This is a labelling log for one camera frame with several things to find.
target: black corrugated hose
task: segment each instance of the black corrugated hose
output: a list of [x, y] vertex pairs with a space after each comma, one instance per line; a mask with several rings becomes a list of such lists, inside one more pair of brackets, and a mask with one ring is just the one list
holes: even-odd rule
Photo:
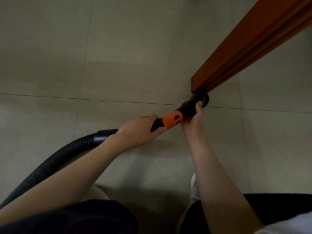
[[13, 200], [24, 194], [35, 185], [55, 174], [59, 169], [80, 153], [94, 149], [105, 141], [110, 135], [115, 134], [118, 129], [100, 130], [95, 134], [87, 135], [65, 145], [53, 153], [41, 163], [28, 177], [16, 187], [12, 193], [2, 202], [0, 209], [11, 203]]

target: white sneaker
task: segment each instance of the white sneaker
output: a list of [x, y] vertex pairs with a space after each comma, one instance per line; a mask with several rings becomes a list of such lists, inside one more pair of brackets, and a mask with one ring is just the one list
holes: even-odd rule
[[180, 228], [184, 221], [184, 218], [186, 216], [186, 213], [188, 212], [188, 209], [192, 206], [193, 203], [195, 203], [197, 200], [200, 200], [198, 188], [196, 185], [196, 174], [194, 173], [191, 178], [191, 195], [188, 205], [186, 206], [185, 211], [183, 212], [182, 216], [179, 218], [176, 226], [176, 234], [180, 234]]
[[82, 201], [86, 201], [89, 199], [107, 199], [109, 200], [108, 195], [99, 187], [97, 186], [92, 186], [87, 193], [84, 195], [82, 198]]

